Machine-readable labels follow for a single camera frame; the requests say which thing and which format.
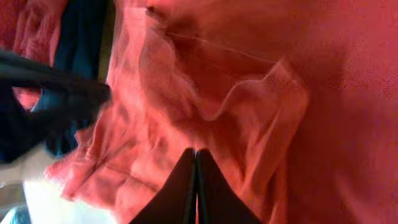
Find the black object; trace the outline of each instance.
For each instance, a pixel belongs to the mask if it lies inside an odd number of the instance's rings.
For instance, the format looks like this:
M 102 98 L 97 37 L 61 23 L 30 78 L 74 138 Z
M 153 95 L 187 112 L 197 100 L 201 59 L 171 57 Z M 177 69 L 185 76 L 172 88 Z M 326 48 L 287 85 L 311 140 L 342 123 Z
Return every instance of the black object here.
M 61 18 L 61 35 L 54 68 L 68 72 L 71 76 L 97 80 L 105 10 L 106 0 L 68 1 Z M 68 100 L 68 94 L 43 90 L 33 111 L 53 109 L 67 104 Z M 89 125 L 90 118 L 73 121 L 62 134 L 46 138 L 46 150 L 55 157 L 63 157 L 77 147 L 76 131 Z
M 12 86 L 45 88 L 70 95 L 67 104 L 26 112 Z M 110 97 L 109 86 L 0 50 L 0 164 L 8 164 L 47 136 L 60 134 L 77 119 L 88 119 Z
M 130 224 L 247 223 L 260 220 L 234 194 L 210 152 L 187 149 L 159 193 Z

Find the red fabric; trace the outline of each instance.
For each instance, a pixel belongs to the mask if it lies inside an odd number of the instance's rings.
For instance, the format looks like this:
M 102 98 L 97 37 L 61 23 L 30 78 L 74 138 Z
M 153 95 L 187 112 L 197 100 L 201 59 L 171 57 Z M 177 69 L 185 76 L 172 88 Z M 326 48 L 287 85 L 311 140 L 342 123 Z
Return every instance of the red fabric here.
M 0 48 L 52 65 L 67 0 L 0 0 Z M 40 90 L 16 88 L 21 105 L 32 108 Z
M 46 170 L 64 197 L 128 223 L 186 147 L 207 147 L 263 223 L 398 221 L 398 2 L 116 9 L 113 99 Z

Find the crumpled red cloth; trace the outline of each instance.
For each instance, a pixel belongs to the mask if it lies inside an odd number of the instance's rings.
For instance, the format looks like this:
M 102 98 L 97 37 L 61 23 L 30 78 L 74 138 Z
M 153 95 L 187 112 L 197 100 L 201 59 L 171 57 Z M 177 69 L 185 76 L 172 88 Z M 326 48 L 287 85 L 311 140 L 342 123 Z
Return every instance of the crumpled red cloth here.
M 115 3 L 113 99 L 45 172 L 63 197 L 128 223 L 207 147 L 263 223 L 398 221 L 398 2 Z
M 52 65 L 67 0 L 0 0 L 0 49 Z M 25 109 L 40 98 L 40 90 L 15 88 Z

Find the wrinkled fabric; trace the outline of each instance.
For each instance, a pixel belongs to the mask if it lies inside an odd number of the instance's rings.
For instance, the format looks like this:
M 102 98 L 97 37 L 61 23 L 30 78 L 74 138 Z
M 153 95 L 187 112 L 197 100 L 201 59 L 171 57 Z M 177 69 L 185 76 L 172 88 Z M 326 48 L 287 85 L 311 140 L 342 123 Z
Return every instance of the wrinkled fabric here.
M 207 147 L 263 223 L 395 223 L 397 9 L 118 0 L 112 102 L 46 175 L 128 223 Z
M 98 54 L 105 17 L 105 0 L 70 0 L 61 22 L 61 35 L 53 67 L 70 76 L 96 80 Z M 42 90 L 39 102 L 33 111 L 48 110 L 67 105 L 71 97 L 56 90 Z M 49 136 L 45 147 L 51 155 L 63 157 L 77 147 L 74 135 L 87 128 L 88 120 L 74 121 L 69 129 L 59 136 Z
M 67 0 L 1 0 L 0 48 L 52 65 L 66 3 Z M 38 102 L 40 90 L 16 88 L 15 94 L 29 110 Z

